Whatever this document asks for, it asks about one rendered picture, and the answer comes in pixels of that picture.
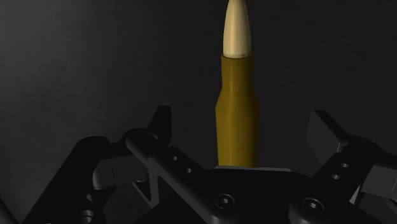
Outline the brass bullet cartridge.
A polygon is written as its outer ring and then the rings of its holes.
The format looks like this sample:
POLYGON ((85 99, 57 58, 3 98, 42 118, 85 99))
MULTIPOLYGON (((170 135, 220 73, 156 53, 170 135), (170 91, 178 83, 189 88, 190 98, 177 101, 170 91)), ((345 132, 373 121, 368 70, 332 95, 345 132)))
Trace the brass bullet cartridge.
POLYGON ((221 90, 215 107, 218 165, 256 167, 259 106, 245 0, 228 0, 221 54, 221 90))

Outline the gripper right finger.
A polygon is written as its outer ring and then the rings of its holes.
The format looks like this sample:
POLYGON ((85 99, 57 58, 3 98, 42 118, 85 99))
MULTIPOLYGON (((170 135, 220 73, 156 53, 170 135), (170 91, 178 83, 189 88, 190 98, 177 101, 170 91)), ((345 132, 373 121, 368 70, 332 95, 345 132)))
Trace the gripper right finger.
POLYGON ((397 155, 349 135, 324 110, 311 112, 306 140, 321 168, 291 199, 291 224, 383 224, 351 198, 397 200, 397 155))

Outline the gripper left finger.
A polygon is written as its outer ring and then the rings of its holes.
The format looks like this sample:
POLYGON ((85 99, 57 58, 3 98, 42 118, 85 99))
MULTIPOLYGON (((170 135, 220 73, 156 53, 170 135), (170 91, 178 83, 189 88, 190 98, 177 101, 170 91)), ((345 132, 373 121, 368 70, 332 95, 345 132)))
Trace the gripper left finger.
POLYGON ((150 210, 129 224, 236 224, 235 199, 216 178, 170 146, 171 109, 160 106, 146 128, 111 143, 77 142, 22 224, 106 224, 104 206, 130 183, 150 210))

